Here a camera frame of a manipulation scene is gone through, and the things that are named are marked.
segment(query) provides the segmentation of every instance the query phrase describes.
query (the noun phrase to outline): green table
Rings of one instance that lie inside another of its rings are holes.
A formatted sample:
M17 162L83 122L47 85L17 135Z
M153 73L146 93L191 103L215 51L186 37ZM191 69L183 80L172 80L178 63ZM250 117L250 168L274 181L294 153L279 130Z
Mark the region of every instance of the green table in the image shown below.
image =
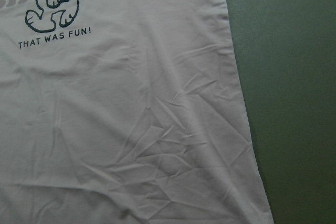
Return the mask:
M276 224L336 223L336 0L227 0Z

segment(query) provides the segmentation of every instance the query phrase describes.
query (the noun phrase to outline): cartoon character print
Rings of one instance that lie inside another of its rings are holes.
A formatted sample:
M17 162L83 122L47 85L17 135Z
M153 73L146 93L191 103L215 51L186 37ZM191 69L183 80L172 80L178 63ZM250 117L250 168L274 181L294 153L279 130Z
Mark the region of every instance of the cartoon character print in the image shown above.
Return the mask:
M26 24L38 33L49 33L57 24L67 27L75 20L79 0L36 0L36 6L38 9L27 11Z

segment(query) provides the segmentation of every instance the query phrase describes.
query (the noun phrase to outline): green background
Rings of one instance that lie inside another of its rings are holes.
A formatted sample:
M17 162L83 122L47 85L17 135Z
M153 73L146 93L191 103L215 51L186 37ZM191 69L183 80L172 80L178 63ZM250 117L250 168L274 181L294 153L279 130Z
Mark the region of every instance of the green background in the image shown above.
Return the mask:
M227 0L276 224L336 223L336 0Z

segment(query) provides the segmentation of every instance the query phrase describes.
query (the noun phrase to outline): snoopy's foot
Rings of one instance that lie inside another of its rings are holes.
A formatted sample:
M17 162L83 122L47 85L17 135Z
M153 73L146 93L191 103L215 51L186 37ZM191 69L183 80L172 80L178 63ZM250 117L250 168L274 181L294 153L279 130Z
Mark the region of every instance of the snoopy's foot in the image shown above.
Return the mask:
M78 0L67 0L66 2L62 3L62 8L64 8L64 11L62 12L59 21L60 27L67 27L73 22L78 13L78 6Z
M26 24L38 33L49 33L56 29L56 23L51 18L43 17L34 10L27 11Z

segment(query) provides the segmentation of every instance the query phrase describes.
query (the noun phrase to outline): white t-shirt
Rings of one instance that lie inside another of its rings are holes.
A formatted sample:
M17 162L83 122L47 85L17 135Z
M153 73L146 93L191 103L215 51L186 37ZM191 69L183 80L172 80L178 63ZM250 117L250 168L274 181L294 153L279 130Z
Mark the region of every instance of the white t-shirt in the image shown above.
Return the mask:
M226 0L0 0L0 19L0 223L273 223Z

